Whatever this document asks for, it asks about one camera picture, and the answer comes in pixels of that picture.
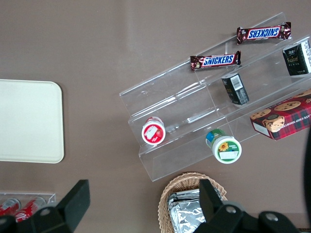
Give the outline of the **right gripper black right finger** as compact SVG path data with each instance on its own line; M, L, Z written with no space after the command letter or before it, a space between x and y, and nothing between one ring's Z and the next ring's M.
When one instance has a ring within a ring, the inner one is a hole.
M224 204L208 179L199 183L200 206L205 217L196 233L240 233L243 211L233 204Z

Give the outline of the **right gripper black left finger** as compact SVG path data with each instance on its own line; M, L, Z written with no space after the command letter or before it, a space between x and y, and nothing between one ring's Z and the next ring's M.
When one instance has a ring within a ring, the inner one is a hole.
M34 233L72 233L90 206L89 180L79 180L56 206L31 217Z

